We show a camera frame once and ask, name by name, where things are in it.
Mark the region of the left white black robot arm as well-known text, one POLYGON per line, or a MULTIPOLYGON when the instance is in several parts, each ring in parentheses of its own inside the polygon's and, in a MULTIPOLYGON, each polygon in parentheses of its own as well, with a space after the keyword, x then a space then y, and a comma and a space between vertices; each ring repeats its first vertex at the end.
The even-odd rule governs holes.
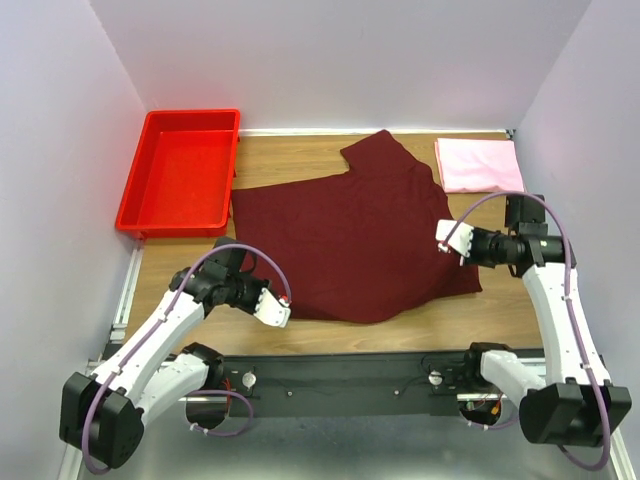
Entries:
POLYGON ((178 271, 156 309, 109 359, 76 372, 62 390, 59 437, 82 454, 85 468, 105 475, 122 467, 148 425, 181 398, 219 398, 225 407, 248 398, 232 390, 221 354, 200 344, 174 347, 211 312, 227 305, 283 328, 292 291, 280 266, 262 250, 231 238, 178 271))

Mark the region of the maroon t shirt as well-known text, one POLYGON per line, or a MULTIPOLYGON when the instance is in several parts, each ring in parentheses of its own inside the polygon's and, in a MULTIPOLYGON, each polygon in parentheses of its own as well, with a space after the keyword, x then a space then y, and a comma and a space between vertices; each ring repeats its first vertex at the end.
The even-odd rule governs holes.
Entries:
POLYGON ((232 194, 236 237, 281 267, 293 318, 374 324, 481 292, 477 268, 437 248, 451 212, 428 165, 386 130, 341 155, 342 174, 232 194))

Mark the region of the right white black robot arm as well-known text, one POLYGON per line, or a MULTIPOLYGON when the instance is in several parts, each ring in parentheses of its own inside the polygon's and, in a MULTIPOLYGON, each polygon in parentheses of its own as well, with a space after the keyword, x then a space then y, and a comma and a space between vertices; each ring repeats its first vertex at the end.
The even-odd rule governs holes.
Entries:
POLYGON ((470 345, 460 367, 469 390, 496 387, 513 403, 534 444, 606 448, 629 413, 627 388, 616 386, 591 338, 578 291, 577 262, 564 232, 550 234, 541 195, 509 192, 505 229, 463 221, 445 237, 463 265, 506 266, 523 282, 543 341, 546 374, 530 372, 506 345, 470 345))

